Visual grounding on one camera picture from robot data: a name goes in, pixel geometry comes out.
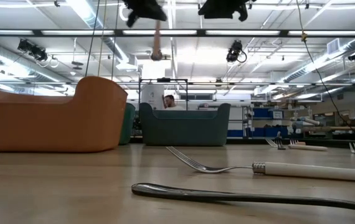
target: fork handle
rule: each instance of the fork handle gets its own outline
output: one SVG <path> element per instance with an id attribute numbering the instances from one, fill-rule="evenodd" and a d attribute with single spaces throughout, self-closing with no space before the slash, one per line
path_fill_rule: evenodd
<path id="1" fill-rule="evenodd" d="M 308 166 L 298 164 L 286 164 L 278 162 L 264 162 L 263 168 L 253 171 L 265 175 L 280 175 L 289 177 L 311 177 L 320 179 L 354 180 L 355 169 L 343 169 L 335 167 Z"/>

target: desk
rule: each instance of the desk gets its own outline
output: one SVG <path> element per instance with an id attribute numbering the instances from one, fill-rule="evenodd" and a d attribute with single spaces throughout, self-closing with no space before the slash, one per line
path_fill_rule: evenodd
<path id="1" fill-rule="evenodd" d="M 349 149 L 278 151 L 267 145 L 177 148 L 209 166 L 265 161 L 355 168 L 355 155 Z M 340 208 L 140 197 L 130 189 L 138 182 L 355 201 L 355 182 L 254 176 L 244 169 L 200 174 L 164 147 L 132 144 L 94 154 L 0 154 L 0 224 L 355 223 L 355 211 Z"/>

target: person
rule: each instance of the person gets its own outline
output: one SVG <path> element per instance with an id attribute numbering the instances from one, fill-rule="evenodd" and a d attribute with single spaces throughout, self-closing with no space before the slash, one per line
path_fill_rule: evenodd
<path id="1" fill-rule="evenodd" d="M 163 54 L 161 52 L 161 46 L 160 46 L 160 42 L 161 42 L 161 35 L 160 35 L 160 30 L 161 28 L 161 22 L 160 21 L 156 21 L 156 28 L 155 28 L 155 35 L 154 35 L 154 48 L 153 48 L 153 53 L 151 53 L 150 58 L 153 61 L 160 61 L 163 58 Z"/>
<path id="2" fill-rule="evenodd" d="M 166 110 L 184 110 L 183 107 L 175 104 L 175 97 L 172 95 L 163 96 L 163 101 Z"/>

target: ceiling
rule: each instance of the ceiling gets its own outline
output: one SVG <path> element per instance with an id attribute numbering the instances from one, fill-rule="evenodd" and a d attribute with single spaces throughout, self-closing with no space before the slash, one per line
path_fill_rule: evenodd
<path id="1" fill-rule="evenodd" d="M 248 19 L 244 22 L 238 20 L 238 14 L 233 19 L 203 19 L 197 15 L 197 4 L 200 0 L 176 0 L 173 22 L 162 22 L 162 29 L 300 29 L 299 13 L 295 0 L 258 0 L 253 3 L 253 8 L 248 10 Z M 117 15 L 118 1 L 108 0 L 111 6 L 100 6 L 99 18 L 105 18 L 107 29 L 128 29 L 125 21 Z M 167 1 L 158 1 L 160 5 L 167 5 Z M 309 9 L 301 10 L 301 18 L 306 29 L 324 30 L 355 30 L 355 0 L 309 0 Z M 8 0 L 0 1 L 0 29 L 88 29 L 88 26 L 78 14 L 67 5 L 65 1 L 59 1 L 61 7 L 51 6 L 53 1 L 45 0 Z M 46 7 L 23 7 L 16 5 L 41 5 Z M 95 9 L 98 1 L 92 1 Z M 128 15 L 128 10 L 122 10 L 123 16 Z M 154 29 L 155 21 L 139 19 L 132 29 Z M 115 68 L 117 63 L 112 60 L 110 49 L 102 44 L 100 38 L 80 37 L 77 39 L 75 61 L 85 65 L 81 71 L 74 71 L 73 60 L 74 39 L 66 37 L 29 37 L 32 43 L 46 48 L 49 55 L 53 55 L 60 62 L 56 68 L 50 66 L 46 69 L 77 81 L 85 74 L 99 75 L 101 77 L 116 77 L 116 81 L 128 82 L 138 79 L 137 72 L 127 72 Z M 241 40 L 248 55 L 246 63 L 230 69 L 225 57 L 227 49 L 234 40 Z M 322 54 L 326 50 L 326 44 L 332 38 L 308 38 L 308 48 L 312 55 Z M 17 50 L 20 38 L 0 37 L 0 47 L 20 54 Z M 127 54 L 140 58 L 139 63 L 148 61 L 148 53 L 153 47 L 151 37 L 116 37 L 116 43 Z M 178 78 L 188 78 L 194 82 L 209 82 L 216 78 L 223 78 L 228 82 L 277 82 L 284 77 L 287 71 L 304 64 L 309 60 L 305 45 L 299 38 L 236 38 L 236 37 L 174 37 L 176 46 L 176 65 Z M 161 38 L 163 54 L 172 54 L 171 39 Z M 88 62 L 88 52 L 92 56 Z M 22 57 L 33 59 L 28 55 Z M 346 62 L 346 66 L 355 65 L 355 62 Z M 321 67 L 323 76 L 334 74 L 343 69 L 343 61 L 336 60 L 327 66 Z M 172 76 L 172 70 L 166 70 L 166 76 Z M 301 82 L 316 82 L 318 76 L 307 75 L 300 77 Z"/>

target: man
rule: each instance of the man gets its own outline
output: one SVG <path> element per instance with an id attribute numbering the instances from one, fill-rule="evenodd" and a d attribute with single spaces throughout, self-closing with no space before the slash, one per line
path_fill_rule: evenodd
<path id="1" fill-rule="evenodd" d="M 172 95 L 165 96 L 165 98 L 163 96 L 163 100 L 164 107 L 166 110 L 184 110 L 183 107 L 175 104 L 175 97 L 173 97 Z"/>

